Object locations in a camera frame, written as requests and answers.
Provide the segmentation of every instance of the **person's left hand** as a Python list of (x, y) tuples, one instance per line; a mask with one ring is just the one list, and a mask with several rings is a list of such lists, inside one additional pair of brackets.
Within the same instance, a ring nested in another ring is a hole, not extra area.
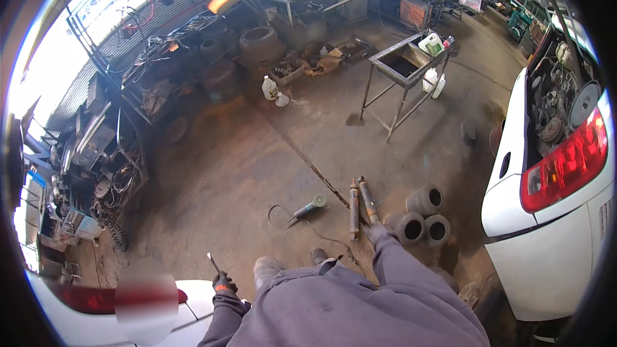
[(214, 292), (216, 293), (223, 289), (229, 289), (234, 293), (237, 292), (236, 284), (231, 282), (231, 277), (228, 277), (224, 271), (221, 271), (220, 274), (212, 279), (212, 287), (214, 287)]

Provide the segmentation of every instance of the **vent grille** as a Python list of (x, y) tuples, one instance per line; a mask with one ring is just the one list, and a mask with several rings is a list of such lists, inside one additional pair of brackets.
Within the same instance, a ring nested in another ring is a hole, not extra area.
[(608, 229), (608, 220), (611, 217), (611, 200), (600, 206), (600, 225), (602, 227), (602, 238)]

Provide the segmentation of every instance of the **shoe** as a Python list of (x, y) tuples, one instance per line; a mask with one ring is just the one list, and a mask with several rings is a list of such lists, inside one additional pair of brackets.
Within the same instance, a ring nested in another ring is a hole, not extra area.
[(322, 250), (321, 248), (315, 248), (310, 252), (310, 258), (313, 260), (313, 263), (318, 266), (326, 259), (328, 259), (328, 255), (326, 254), (326, 251)]

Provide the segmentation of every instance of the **glove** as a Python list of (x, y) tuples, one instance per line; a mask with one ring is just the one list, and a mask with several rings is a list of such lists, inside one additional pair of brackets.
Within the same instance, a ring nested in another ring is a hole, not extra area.
[(386, 238), (388, 236), (393, 236), (396, 241), (398, 241), (398, 237), (391, 233), (388, 228), (386, 228), (381, 222), (377, 222), (370, 227), (363, 225), (362, 228), (364, 230), (364, 234), (371, 242), (371, 244), (373, 244), (373, 246), (377, 243), (378, 240)]
[(232, 283), (231, 277), (228, 277), (227, 273), (223, 271), (212, 279), (212, 287), (214, 287), (214, 292), (216, 293), (224, 289), (229, 289), (234, 293), (237, 292), (236, 284)]

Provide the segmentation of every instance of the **purple-gray coverall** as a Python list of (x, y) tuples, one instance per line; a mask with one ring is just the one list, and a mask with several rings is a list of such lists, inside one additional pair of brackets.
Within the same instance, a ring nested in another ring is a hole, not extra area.
[(198, 347), (489, 346), (480, 321), (443, 279), (390, 235), (375, 242), (381, 284), (340, 264), (286, 269), (263, 284), (246, 311), (229, 290)]

